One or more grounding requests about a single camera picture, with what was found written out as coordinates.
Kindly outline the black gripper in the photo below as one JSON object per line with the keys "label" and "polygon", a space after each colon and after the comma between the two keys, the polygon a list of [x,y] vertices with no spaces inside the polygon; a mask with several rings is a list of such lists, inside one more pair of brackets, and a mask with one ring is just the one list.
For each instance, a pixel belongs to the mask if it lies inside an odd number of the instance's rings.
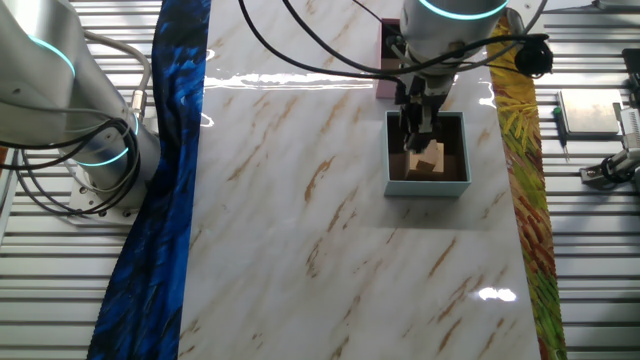
{"label": "black gripper", "polygon": [[[448,96],[447,75],[410,75],[395,90],[395,104],[400,106],[400,129],[404,150],[415,151],[414,119],[434,119]],[[425,150],[431,142],[430,133],[416,135],[416,149]]]}

